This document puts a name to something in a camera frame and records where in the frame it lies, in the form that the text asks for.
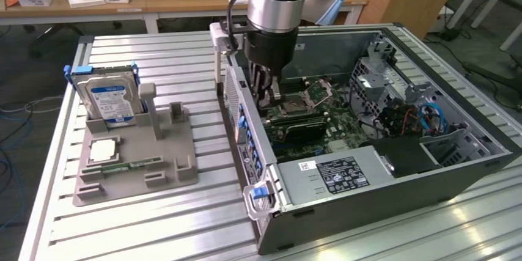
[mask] aluminum extrusion table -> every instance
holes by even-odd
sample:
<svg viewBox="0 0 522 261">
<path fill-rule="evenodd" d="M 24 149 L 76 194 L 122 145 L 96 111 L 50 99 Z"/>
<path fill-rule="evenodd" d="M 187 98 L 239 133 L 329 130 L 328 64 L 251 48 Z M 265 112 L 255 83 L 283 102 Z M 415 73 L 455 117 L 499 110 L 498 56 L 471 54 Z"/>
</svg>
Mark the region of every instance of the aluminum extrusion table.
<svg viewBox="0 0 522 261">
<path fill-rule="evenodd" d="M 522 145 L 520 125 L 455 77 L 454 69 L 415 36 L 389 29 Z M 259 256 L 219 113 L 213 58 L 208 32 L 96 37 L 78 45 L 74 65 L 136 61 L 141 81 L 157 85 L 156 106 L 183 101 L 191 111 L 200 181 L 74 207 L 85 108 L 68 86 L 20 260 L 511 260 L 522 256 L 519 159 L 448 202 Z M 423 81 L 403 56 L 398 67 L 414 83 Z"/>
</svg>

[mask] wire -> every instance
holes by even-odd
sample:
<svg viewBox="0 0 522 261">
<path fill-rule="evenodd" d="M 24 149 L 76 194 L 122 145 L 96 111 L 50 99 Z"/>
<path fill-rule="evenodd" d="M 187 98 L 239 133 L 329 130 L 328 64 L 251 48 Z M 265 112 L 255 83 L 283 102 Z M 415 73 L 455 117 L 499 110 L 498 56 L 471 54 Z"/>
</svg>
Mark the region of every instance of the wire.
<svg viewBox="0 0 522 261">
<path fill-rule="evenodd" d="M 45 98 L 41 98 L 41 99 L 37 99 L 37 100 L 33 100 L 28 103 L 25 103 L 24 107 L 21 108 L 17 108 L 17 109 L 2 109 L 0 107 L 0 112 L 5 112 L 5 113 L 10 113 L 10 112 L 20 112 L 20 111 L 25 111 L 25 112 L 29 112 L 29 109 L 28 107 L 30 106 L 34 106 L 36 104 L 38 104 L 40 102 L 42 101 L 49 101 L 49 100 L 54 100 L 54 99 L 62 99 L 64 96 L 62 95 L 58 95 L 58 96 L 49 96 L 49 97 L 45 97 Z M 50 108 L 50 109 L 46 109 L 46 110 L 40 110 L 40 111 L 34 111 L 34 110 L 30 110 L 32 113 L 46 113 L 46 112 L 52 112 L 52 111 L 56 111 L 61 108 L 61 106 L 56 107 L 56 108 Z"/>
<path fill-rule="evenodd" d="M 228 39 L 229 39 L 229 44 L 232 46 L 232 51 L 237 50 L 237 42 L 236 39 L 233 38 L 233 31 L 232 31 L 232 8 L 233 8 L 233 3 L 236 3 L 237 0 L 229 0 L 228 2 L 228 9 L 227 9 L 227 30 L 228 30 Z"/>
<path fill-rule="evenodd" d="M 432 41 L 432 40 L 430 40 L 430 39 L 427 39 L 427 38 L 424 38 L 424 39 L 428 40 L 428 42 L 426 42 L 426 43 L 432 43 L 432 44 L 439 44 L 439 45 L 442 45 L 442 46 L 448 50 L 448 52 L 451 53 L 451 55 L 454 56 L 454 59 L 460 63 L 462 67 L 466 69 L 463 61 L 456 57 L 456 55 L 454 54 L 452 50 L 450 49 L 450 47 L 446 46 L 446 44 L 443 44 L 442 42 Z M 511 59 L 515 61 L 516 65 L 520 66 L 519 63 L 518 63 L 518 61 L 514 59 L 514 57 L 512 57 L 511 55 L 510 55 L 510 57 L 511 57 Z M 511 105 L 507 105 L 506 103 L 503 103 L 502 101 L 499 101 L 499 99 L 498 99 L 498 86 L 496 86 L 495 81 L 492 81 L 487 76 L 482 75 L 480 73 L 478 73 L 478 72 L 474 72 L 474 73 L 476 73 L 482 78 L 484 78 L 486 80 L 488 80 L 488 82 L 490 82 L 491 85 L 494 86 L 494 99 L 495 99 L 496 103 L 498 103 L 499 105 L 502 105 L 503 107 L 508 108 L 508 109 L 519 110 L 518 107 L 511 106 Z M 515 88 L 511 88 L 511 89 L 515 90 L 515 91 L 518 92 L 519 97 L 520 97 L 520 92 L 518 91 L 518 89 L 515 89 Z"/>
<path fill-rule="evenodd" d="M 367 122 L 363 122 L 361 120 L 359 120 L 359 123 L 361 124 L 361 125 L 365 125 L 367 127 L 369 127 L 369 128 L 372 128 L 373 130 L 377 130 L 379 132 L 385 132 L 381 128 L 377 128 L 375 125 L 371 125 L 371 124 L 368 124 Z"/>
<path fill-rule="evenodd" d="M 0 148 L 0 153 L 2 153 L 2 156 L 5 157 L 5 160 L 0 160 L 2 164 L 5 164 L 9 167 L 9 170 L 12 171 L 12 174 L 14 175 L 14 181 L 17 183 L 17 188 L 20 192 L 20 200 L 21 200 L 21 206 L 20 211 L 10 217 L 10 219 L 0 226 L 0 231 L 20 217 L 25 214 L 25 191 L 24 191 L 24 185 L 21 184 L 21 177 L 20 173 L 17 172 L 16 166 L 12 164 L 9 160 L 9 156 L 6 155 L 4 149 Z"/>
<path fill-rule="evenodd" d="M 406 131 L 406 121 L 407 121 L 407 115 L 410 114 L 410 111 L 414 111 L 415 108 L 411 108 L 406 111 L 406 114 L 404 114 L 404 121 L 402 122 L 402 132 L 400 134 L 404 134 L 404 131 Z"/>
<path fill-rule="evenodd" d="M 512 61 L 515 62 L 516 66 L 518 66 L 519 68 L 522 68 L 522 64 L 520 64 L 519 61 L 512 57 L 511 54 L 508 54 L 508 57 L 511 57 L 511 59 L 512 59 Z"/>
<path fill-rule="evenodd" d="M 26 115 L 26 118 L 24 122 L 20 124 L 20 126 L 0 140 L 0 144 L 4 143 L 16 133 L 21 130 L 21 128 L 29 123 L 30 117 L 32 117 L 32 105 L 29 105 L 29 114 Z"/>
<path fill-rule="evenodd" d="M 4 33 L 0 33 L 0 38 L 1 38 L 2 36 L 8 35 L 9 32 L 10 32 L 10 25 L 6 26 L 5 32 L 4 32 Z"/>
<path fill-rule="evenodd" d="M 6 165 L 6 163 L 4 161 L 0 161 L 0 163 L 2 163 L 2 166 L 4 166 L 4 170 L 0 173 L 0 177 L 1 177 L 6 173 L 6 171 L 9 170 L 9 166 Z"/>
<path fill-rule="evenodd" d="M 499 101 L 498 99 L 498 86 L 496 86 L 496 83 L 495 81 L 492 81 L 488 77 L 486 77 L 484 75 L 482 75 L 480 73 L 478 72 L 474 72 L 476 73 L 482 78 L 484 78 L 492 85 L 494 87 L 494 92 L 492 92 L 492 97 L 496 101 L 498 104 L 500 104 L 504 108 L 508 108 L 508 109 L 514 109 L 514 110 L 519 110 L 516 106 L 511 106 L 511 105 L 507 105 L 506 103 L 503 103 L 502 101 Z"/>
<path fill-rule="evenodd" d="M 450 47 L 446 46 L 444 43 L 442 43 L 442 41 L 432 41 L 430 39 L 427 39 L 427 37 L 424 37 L 426 40 L 428 40 L 428 42 L 426 43 L 431 43 L 431 44 L 438 44 L 438 45 L 442 45 L 446 47 L 447 51 L 450 52 L 450 54 L 452 55 L 454 59 L 460 63 L 462 66 L 464 66 L 464 63 L 462 62 L 462 60 L 456 57 L 456 55 L 454 54 L 452 50 L 450 49 Z"/>
<path fill-rule="evenodd" d="M 424 127 L 426 130 L 430 130 L 430 126 L 427 125 L 427 123 L 426 123 L 426 121 L 424 121 L 423 112 L 422 112 L 422 110 L 423 110 L 426 107 L 432 108 L 432 109 L 436 111 L 438 115 L 439 115 L 439 129 L 438 129 L 436 131 L 440 131 L 440 129 L 442 129 L 442 133 L 446 133 L 446 124 L 442 123 L 442 122 L 444 121 L 442 109 L 440 109 L 440 107 L 439 107 L 436 104 L 434 104 L 434 103 L 426 103 L 426 104 L 423 104 L 423 105 L 418 108 L 418 116 L 419 116 L 419 118 L 420 118 L 420 125 Z"/>
<path fill-rule="evenodd" d="M 6 119 L 6 120 L 12 120 L 14 122 L 25 122 L 26 119 L 17 119 L 17 118 L 13 118 L 13 117 L 6 117 L 6 116 L 0 116 L 0 119 Z M 32 131 L 32 123 L 30 121 L 28 121 L 28 123 L 25 123 L 26 125 L 26 131 L 24 133 L 24 135 L 14 141 L 12 142 L 9 145 L 5 145 L 5 146 L 1 146 L 1 148 L 4 150 L 6 149 L 10 149 L 16 144 L 18 144 L 21 142 L 21 140 L 24 140 L 26 138 L 26 136 L 29 135 L 30 131 Z"/>
</svg>

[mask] black cable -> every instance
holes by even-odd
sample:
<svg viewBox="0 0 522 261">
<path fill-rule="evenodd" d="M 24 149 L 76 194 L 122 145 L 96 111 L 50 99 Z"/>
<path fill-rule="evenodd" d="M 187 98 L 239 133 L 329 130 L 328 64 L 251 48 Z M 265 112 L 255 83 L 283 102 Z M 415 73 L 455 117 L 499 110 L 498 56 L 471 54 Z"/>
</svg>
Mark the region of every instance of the black cable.
<svg viewBox="0 0 522 261">
<path fill-rule="evenodd" d="M 504 108 L 508 108 L 508 109 L 512 109 L 512 110 L 518 110 L 516 106 L 511 106 L 511 105 L 507 105 L 506 103 L 503 103 L 502 101 L 499 101 L 498 99 L 498 86 L 496 86 L 496 83 L 495 81 L 492 81 L 488 77 L 486 77 L 484 75 L 482 75 L 480 73 L 478 72 L 474 72 L 476 73 L 482 78 L 484 78 L 486 80 L 488 80 L 488 82 L 491 83 L 492 87 L 494 87 L 494 93 L 492 93 L 492 97 L 495 98 L 495 101 L 498 104 L 500 104 Z"/>
<path fill-rule="evenodd" d="M 462 60 L 456 57 L 456 55 L 454 54 L 452 50 L 450 49 L 450 47 L 446 46 L 444 43 L 442 43 L 440 41 L 432 41 L 432 40 L 427 39 L 426 37 L 424 37 L 424 39 L 428 40 L 428 42 L 426 42 L 426 43 L 439 44 L 439 45 L 444 46 L 446 49 L 448 50 L 450 54 L 452 55 L 454 59 L 460 63 L 462 66 L 464 66 L 464 63 L 463 63 Z"/>
<path fill-rule="evenodd" d="M 451 53 L 451 55 L 454 56 L 454 59 L 460 63 L 462 67 L 466 69 L 463 61 L 456 57 L 456 55 L 454 54 L 452 50 L 450 49 L 450 47 L 446 46 L 446 44 L 443 44 L 442 42 L 432 41 L 432 40 L 430 40 L 427 38 L 424 38 L 424 39 L 428 40 L 428 42 L 426 42 L 426 43 L 432 43 L 432 44 L 442 45 L 447 49 L 447 51 Z M 474 73 L 476 73 L 479 76 L 482 76 L 482 78 L 488 80 L 488 82 L 494 86 L 494 99 L 495 99 L 496 103 L 500 104 L 503 107 L 506 107 L 508 109 L 518 110 L 515 106 L 507 105 L 507 104 L 504 104 L 503 102 L 499 101 L 499 99 L 498 99 L 498 86 L 496 86 L 495 81 L 492 81 L 487 76 L 482 75 L 480 73 L 478 73 L 478 72 L 474 72 Z M 516 91 L 516 93 L 519 94 L 519 98 L 520 98 L 520 92 L 518 91 L 518 89 L 515 89 L 515 88 L 511 88 L 511 89 Z"/>
<path fill-rule="evenodd" d="M 6 27 L 6 30 L 4 33 L 0 33 L 0 38 L 5 36 L 10 32 L 10 25 Z"/>
<path fill-rule="evenodd" d="M 520 64 L 519 61 L 512 57 L 511 54 L 508 54 L 508 57 L 511 57 L 511 59 L 512 59 L 512 61 L 515 62 L 516 66 L 518 66 L 519 68 L 522 68 L 522 64 Z"/>
<path fill-rule="evenodd" d="M 367 122 L 363 122 L 361 120 L 359 120 L 359 123 L 361 125 L 365 125 L 367 127 L 372 128 L 373 130 L 377 130 L 381 133 L 385 132 L 385 130 L 383 130 L 381 128 L 375 127 L 373 125 L 368 124 Z"/>
<path fill-rule="evenodd" d="M 2 156 L 5 157 L 5 161 L 6 161 L 6 162 L 10 162 L 9 156 L 6 155 L 6 153 L 5 153 L 5 151 L 2 150 L 2 148 L 0 148 L 0 153 L 2 153 Z M 12 179 L 13 179 L 13 169 L 9 168 L 9 177 L 6 178 L 5 185 L 4 185 L 2 188 L 0 189 L 0 194 L 5 191 L 6 187 L 9 186 Z"/>
<path fill-rule="evenodd" d="M 233 4 L 236 3 L 237 0 L 229 0 L 228 2 L 228 9 L 227 9 L 227 30 L 228 30 L 228 39 L 229 39 L 229 45 L 232 46 L 232 51 L 237 50 L 237 42 L 236 39 L 233 38 L 233 31 L 232 31 L 232 8 Z"/>
<path fill-rule="evenodd" d="M 29 114 L 26 115 L 25 121 L 17 126 L 17 128 L 0 140 L 0 144 L 4 143 L 16 133 L 21 130 L 21 128 L 29 123 L 30 117 L 32 117 L 32 105 L 26 102 L 16 102 L 14 104 L 24 103 L 24 105 L 28 105 L 29 107 Z"/>
<path fill-rule="evenodd" d="M 6 166 L 6 163 L 2 161 L 0 161 L 0 163 L 2 163 L 2 165 L 4 165 L 4 170 L 0 173 L 0 177 L 1 177 L 6 173 L 6 171 L 9 170 L 9 166 Z"/>
</svg>

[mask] blue cable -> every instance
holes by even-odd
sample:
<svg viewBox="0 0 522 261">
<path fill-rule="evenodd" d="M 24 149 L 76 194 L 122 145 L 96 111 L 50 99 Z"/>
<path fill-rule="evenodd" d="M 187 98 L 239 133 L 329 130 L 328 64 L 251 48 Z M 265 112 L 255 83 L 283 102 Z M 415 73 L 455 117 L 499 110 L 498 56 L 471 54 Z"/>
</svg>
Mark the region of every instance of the blue cable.
<svg viewBox="0 0 522 261">
<path fill-rule="evenodd" d="M 8 144 L 8 145 L 5 145 L 5 146 L 1 146 L 1 148 L 4 149 L 4 150 L 8 150 L 8 149 L 10 149 L 12 147 L 14 147 L 25 138 L 26 138 L 26 136 L 30 134 L 30 131 L 32 131 L 32 123 L 30 123 L 30 121 L 29 120 L 26 120 L 26 119 L 17 119 L 17 118 L 14 118 L 14 117 L 8 117 L 8 116 L 0 116 L 0 119 L 6 119 L 6 120 L 12 120 L 12 121 L 14 121 L 14 122 L 25 122 L 26 121 L 26 130 L 25 130 L 25 133 L 24 133 L 24 135 L 16 140 L 16 141 L 13 141 L 10 144 Z"/>
<path fill-rule="evenodd" d="M 5 166 L 8 166 L 10 168 L 10 170 L 12 170 L 12 172 L 13 172 L 14 181 L 17 183 L 17 188 L 18 188 L 20 197 L 21 197 L 20 211 L 13 215 L 13 217 L 10 217 L 9 221 L 6 223 L 4 223 L 2 226 L 0 226 L 0 231 L 1 231 L 16 220 L 16 218 L 20 217 L 20 215 L 25 214 L 25 191 L 24 191 L 24 185 L 21 184 L 20 173 L 17 172 L 17 169 L 16 169 L 14 165 L 10 164 L 8 159 L 0 160 L 0 162 L 2 164 L 5 164 Z"/>
<path fill-rule="evenodd" d="M 0 116 L 0 119 L 12 120 L 12 121 L 16 121 L 16 122 L 26 122 L 26 130 L 25 130 L 24 135 L 16 141 L 13 141 L 10 144 L 0 147 L 0 151 L 1 151 L 1 153 L 4 153 L 4 156 L 5 156 L 5 160 L 0 160 L 0 163 L 2 163 L 5 165 L 5 167 L 8 169 L 10 169 L 10 171 L 12 171 L 12 174 L 14 176 L 14 181 L 17 183 L 17 188 L 18 188 L 18 192 L 20 192 L 20 198 L 21 198 L 20 211 L 0 226 L 0 231 L 1 231 L 18 217 L 24 216 L 24 214 L 25 214 L 25 190 L 24 190 L 24 185 L 21 183 L 21 176 L 20 176 L 20 173 L 18 173 L 14 165 L 10 163 L 9 158 L 6 157 L 5 150 L 10 149 L 16 145 L 18 145 L 21 140 L 24 140 L 26 138 L 26 136 L 29 135 L 30 130 L 32 130 L 32 123 L 30 123 L 30 121 L 28 119 L 17 119 L 14 117 L 8 117 L 8 116 Z"/>
<path fill-rule="evenodd" d="M 442 109 L 440 107 L 434 104 L 434 103 L 426 103 L 423 104 L 419 108 L 418 108 L 418 116 L 420 118 L 420 124 L 422 126 L 424 127 L 426 130 L 430 130 L 430 126 L 427 125 L 424 119 L 422 118 L 424 113 L 422 112 L 422 110 L 424 109 L 424 107 L 431 107 L 435 111 L 436 111 L 436 114 L 439 115 L 439 120 L 440 120 L 440 125 L 442 125 L 442 133 L 446 133 L 446 121 L 443 119 L 443 113 L 442 113 Z"/>
</svg>

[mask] floor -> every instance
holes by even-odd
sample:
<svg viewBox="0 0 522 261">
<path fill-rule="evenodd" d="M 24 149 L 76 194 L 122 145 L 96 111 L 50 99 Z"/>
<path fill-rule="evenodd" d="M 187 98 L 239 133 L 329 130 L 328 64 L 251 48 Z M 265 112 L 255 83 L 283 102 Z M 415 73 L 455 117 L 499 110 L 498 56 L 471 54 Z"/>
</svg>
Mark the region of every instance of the floor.
<svg viewBox="0 0 522 261">
<path fill-rule="evenodd" d="M 472 8 L 483 0 L 475 0 Z M 456 8 L 462 0 L 448 0 L 450 7 Z M 480 65 L 490 70 L 495 70 L 506 76 L 512 76 L 520 71 L 508 54 L 498 47 L 507 38 L 511 30 L 522 20 L 522 12 L 498 3 L 495 10 L 490 13 L 480 28 L 471 29 L 468 25 L 463 28 L 471 35 L 467 40 L 462 37 L 451 42 L 444 42 L 447 47 L 463 62 Z M 211 18 L 197 18 L 193 20 L 164 20 L 161 21 L 161 31 L 203 31 L 208 27 Z M 116 34 L 144 34 L 145 26 L 141 21 L 122 21 L 122 27 L 114 29 L 112 23 L 78 24 L 78 29 L 86 35 L 116 35 Z M 32 101 L 42 97 L 60 95 L 64 93 L 65 81 L 61 68 L 72 63 L 74 57 L 77 36 L 70 31 L 61 31 L 41 46 L 42 57 L 37 60 L 26 55 L 26 45 L 30 40 L 46 29 L 46 26 L 36 26 L 36 32 L 26 34 L 21 26 L 13 26 L 6 35 L 0 37 L 0 105 L 17 101 Z M 428 35 L 430 40 L 438 40 L 435 35 Z M 459 62 L 452 58 L 448 50 L 436 43 L 428 44 L 442 58 L 463 72 Z M 512 54 L 522 53 L 522 38 L 515 41 L 510 48 Z M 490 82 L 476 75 L 470 76 L 470 80 L 492 98 L 492 86 Z M 516 93 L 499 86 L 498 99 L 506 104 L 515 105 L 519 101 Z M 46 101 L 34 108 L 36 110 L 49 109 L 58 105 L 58 100 Z M 511 109 L 506 111 L 522 121 L 522 114 Z M 25 190 L 26 207 L 21 217 L 12 225 L 0 230 L 0 259 L 16 260 L 21 241 L 25 232 L 25 225 L 30 214 L 30 206 L 34 200 L 38 178 L 45 163 L 46 150 L 50 143 L 53 127 L 57 118 L 57 111 L 32 115 L 32 132 L 22 140 L 21 144 L 8 150 L 12 163 L 20 171 Z M 16 127 L 18 122 L 0 119 L 0 137 L 4 137 Z M 5 184 L 6 177 L 0 178 L 0 189 Z M 0 226 L 12 215 L 20 211 L 20 195 L 14 180 L 8 189 L 0 194 Z"/>
</svg>

